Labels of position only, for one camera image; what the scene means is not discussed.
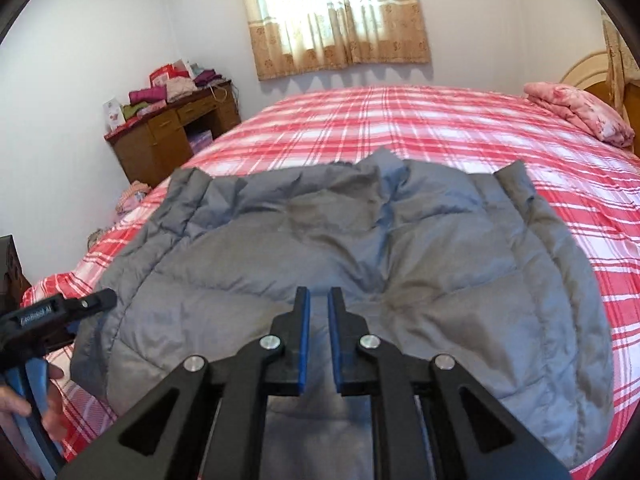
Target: triangular cutout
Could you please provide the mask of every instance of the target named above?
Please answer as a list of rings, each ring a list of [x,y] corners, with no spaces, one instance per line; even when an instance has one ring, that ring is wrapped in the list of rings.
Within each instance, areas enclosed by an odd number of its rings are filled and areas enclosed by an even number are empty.
[[[482,453],[491,453],[515,441],[513,433],[471,391],[461,388],[460,398]]]
[[[172,388],[165,393],[136,422],[122,432],[118,440],[120,444],[144,456],[153,455],[179,394],[177,388]]]

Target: pink clothing on floor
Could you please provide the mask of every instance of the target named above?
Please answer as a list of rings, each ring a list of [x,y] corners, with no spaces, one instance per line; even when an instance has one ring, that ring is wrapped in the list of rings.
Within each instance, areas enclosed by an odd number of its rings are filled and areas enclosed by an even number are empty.
[[[634,131],[609,105],[584,90],[556,83],[524,85],[528,99],[590,136],[618,148],[630,146]]]

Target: red and white plaid blanket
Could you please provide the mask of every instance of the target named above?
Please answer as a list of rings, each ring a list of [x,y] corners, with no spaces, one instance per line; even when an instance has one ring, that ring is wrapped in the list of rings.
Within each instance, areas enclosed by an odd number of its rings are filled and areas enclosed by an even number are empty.
[[[615,417],[606,447],[574,471],[596,471],[640,397],[640,160],[607,146],[523,98],[410,86],[315,92],[287,98],[245,121],[193,157],[212,176],[357,161],[385,146],[401,158],[467,172],[498,170],[520,158],[536,188],[589,257],[612,325]],[[27,291],[25,304],[62,292],[89,293],[104,269],[162,202],[167,182],[65,274]],[[68,370],[70,349],[51,360]],[[72,459],[114,420],[76,384],[59,384]]]

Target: magenta folded cloth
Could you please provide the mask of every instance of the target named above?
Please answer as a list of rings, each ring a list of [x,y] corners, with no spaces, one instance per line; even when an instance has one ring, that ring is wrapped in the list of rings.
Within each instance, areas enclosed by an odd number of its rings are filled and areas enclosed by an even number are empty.
[[[524,85],[528,99],[585,133],[618,148],[630,146],[634,131],[620,114],[584,90],[556,83]]]
[[[129,103],[135,105],[146,101],[147,103],[155,103],[156,101],[166,100],[166,86],[154,86],[152,88],[143,88],[142,90],[134,90],[129,92]]]

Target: curtain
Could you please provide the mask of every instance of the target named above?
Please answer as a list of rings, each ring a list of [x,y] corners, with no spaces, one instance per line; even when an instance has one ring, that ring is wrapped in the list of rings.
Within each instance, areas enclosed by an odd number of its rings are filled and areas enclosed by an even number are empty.
[[[244,0],[259,80],[430,61],[418,0]]]

